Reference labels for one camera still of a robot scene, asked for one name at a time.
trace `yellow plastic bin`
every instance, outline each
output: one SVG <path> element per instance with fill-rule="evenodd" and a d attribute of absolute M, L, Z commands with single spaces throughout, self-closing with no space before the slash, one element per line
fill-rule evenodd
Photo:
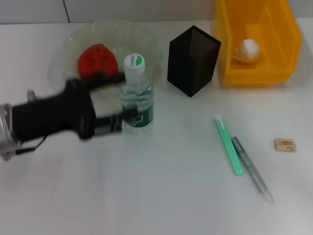
<path fill-rule="evenodd" d="M 214 33 L 222 42 L 219 62 L 226 84 L 275 84 L 295 72 L 302 36 L 287 0 L 217 0 Z M 261 51 L 251 64 L 232 58 L 248 38 Z"/>

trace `eraser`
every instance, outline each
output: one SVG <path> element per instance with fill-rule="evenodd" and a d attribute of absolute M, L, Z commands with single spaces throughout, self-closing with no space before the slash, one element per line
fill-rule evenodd
<path fill-rule="evenodd" d="M 276 138 L 274 143 L 276 151 L 293 152 L 295 150 L 295 144 L 292 139 Z"/>

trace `water bottle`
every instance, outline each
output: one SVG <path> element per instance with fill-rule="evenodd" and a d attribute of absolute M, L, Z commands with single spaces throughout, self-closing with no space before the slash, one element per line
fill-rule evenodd
<path fill-rule="evenodd" d="M 140 133 L 153 126 L 153 88 L 144 73 L 145 59 L 139 54 L 130 54 L 124 60 L 126 85 L 121 89 L 123 109 L 138 109 L 138 116 L 123 123 L 129 133 Z"/>

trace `white bottle cap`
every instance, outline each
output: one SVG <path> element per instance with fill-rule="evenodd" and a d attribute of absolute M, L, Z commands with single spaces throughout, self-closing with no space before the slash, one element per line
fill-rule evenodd
<path fill-rule="evenodd" d="M 132 83 L 145 71 L 145 59 L 139 54 L 130 54 L 124 60 L 126 82 Z"/>

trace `pen holder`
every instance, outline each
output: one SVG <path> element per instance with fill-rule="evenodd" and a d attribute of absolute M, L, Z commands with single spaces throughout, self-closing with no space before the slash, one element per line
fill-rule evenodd
<path fill-rule="evenodd" d="M 170 42 L 167 80 L 192 97 L 212 80 L 221 44 L 192 26 Z"/>

